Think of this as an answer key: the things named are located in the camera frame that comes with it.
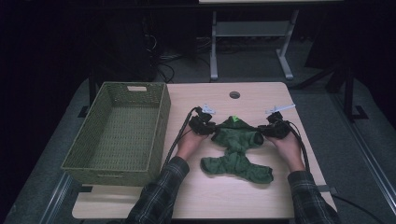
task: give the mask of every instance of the table surface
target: table surface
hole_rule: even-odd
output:
[[[208,104],[216,110],[212,121],[222,123],[236,115],[251,126],[268,124],[265,110],[275,105],[291,105],[285,84],[280,82],[168,84],[172,101],[165,136],[163,160],[189,111]],[[240,93],[232,99],[231,91]],[[317,185],[326,185],[318,162],[305,134],[296,108],[281,112],[284,120],[299,129],[306,146],[311,173]],[[273,168],[274,181],[254,184],[234,175],[206,175],[200,168],[203,157],[221,157],[224,148],[207,138],[188,161],[191,171],[180,186],[173,218],[293,218],[289,170],[274,145],[265,141],[259,148],[247,151],[252,163]],[[139,198],[142,188],[93,186],[92,192],[81,192],[73,209],[76,218],[125,218]],[[335,208],[329,192],[323,198]]]

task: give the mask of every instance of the woven basket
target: woven basket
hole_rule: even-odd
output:
[[[82,184],[145,186],[160,172],[170,105],[164,83],[105,82],[62,169]]]

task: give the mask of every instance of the metal frame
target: metal frame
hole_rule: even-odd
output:
[[[285,36],[285,42],[281,49],[276,50],[277,58],[287,80],[294,78],[288,61],[286,51],[289,46],[291,35],[297,21],[299,10],[293,10],[289,21],[217,21],[217,12],[213,11],[212,20],[212,50],[210,52],[210,79],[219,78],[218,61],[216,57],[217,36]]]
[[[64,201],[64,196],[66,195],[66,192],[69,189],[71,182],[72,178],[70,177],[70,175],[63,173],[57,186],[53,190],[51,198],[49,200],[49,204],[47,205],[47,208],[38,223],[53,223],[54,219],[58,215],[62,202]]]

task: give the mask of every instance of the green cloth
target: green cloth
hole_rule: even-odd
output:
[[[232,174],[258,184],[268,184],[274,180],[270,167],[253,164],[246,157],[246,151],[261,146],[264,139],[238,117],[229,117],[221,123],[212,141],[226,149],[222,157],[201,159],[201,168],[207,174]]]

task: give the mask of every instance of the sleeve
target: sleeve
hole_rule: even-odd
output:
[[[178,188],[189,171],[183,159],[172,158],[160,176],[143,187],[125,223],[170,223]]]
[[[337,212],[322,198],[310,173],[296,171],[288,180],[296,223],[341,223]]]

